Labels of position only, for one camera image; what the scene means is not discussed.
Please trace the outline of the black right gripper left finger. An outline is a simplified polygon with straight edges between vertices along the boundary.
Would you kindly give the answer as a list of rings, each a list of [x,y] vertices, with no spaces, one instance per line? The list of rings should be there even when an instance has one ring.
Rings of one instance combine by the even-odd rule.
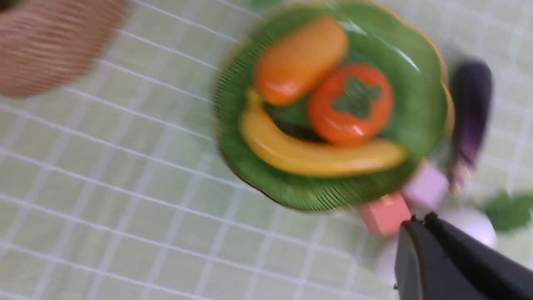
[[[415,217],[401,224],[394,273],[401,300],[479,299],[478,290]]]

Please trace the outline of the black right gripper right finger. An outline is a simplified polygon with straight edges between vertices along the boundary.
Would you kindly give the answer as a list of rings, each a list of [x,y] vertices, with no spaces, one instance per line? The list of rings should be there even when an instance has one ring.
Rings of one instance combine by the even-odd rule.
[[[434,212],[424,217],[432,233],[465,279],[489,300],[531,300],[532,271],[470,237]]]

